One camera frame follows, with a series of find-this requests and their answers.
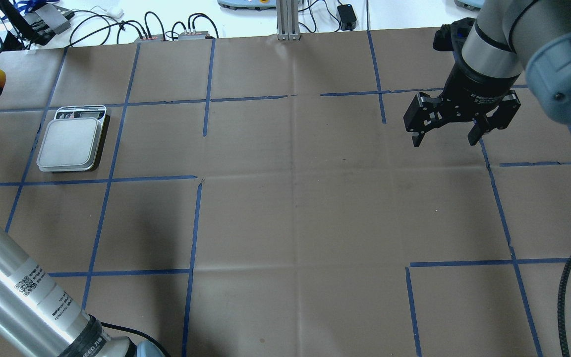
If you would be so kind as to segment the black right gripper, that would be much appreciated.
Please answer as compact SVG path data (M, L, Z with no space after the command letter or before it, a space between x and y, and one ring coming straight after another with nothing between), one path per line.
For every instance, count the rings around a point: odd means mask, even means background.
M512 90L516 79L516 75L494 78L478 74L464 63L454 63L438 97L417 93L406 109L403 122L412 144L419 147L426 133L451 122L474 122L467 134L470 145L478 144L494 129L508 128L521 107Z

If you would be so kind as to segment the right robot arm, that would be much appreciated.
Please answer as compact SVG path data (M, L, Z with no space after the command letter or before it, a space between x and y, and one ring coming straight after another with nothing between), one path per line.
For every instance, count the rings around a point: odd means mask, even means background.
M571 125L571 0L486 0L477 18L442 25L433 48L454 65L442 93L417 93L403 116L415 147L453 122L473 122L470 145L508 128L522 74L546 116Z

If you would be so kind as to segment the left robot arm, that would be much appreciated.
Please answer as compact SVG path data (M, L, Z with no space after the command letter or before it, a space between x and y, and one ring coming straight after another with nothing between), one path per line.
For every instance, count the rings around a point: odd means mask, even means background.
M0 334L26 357L167 357L156 339L88 314L0 226Z

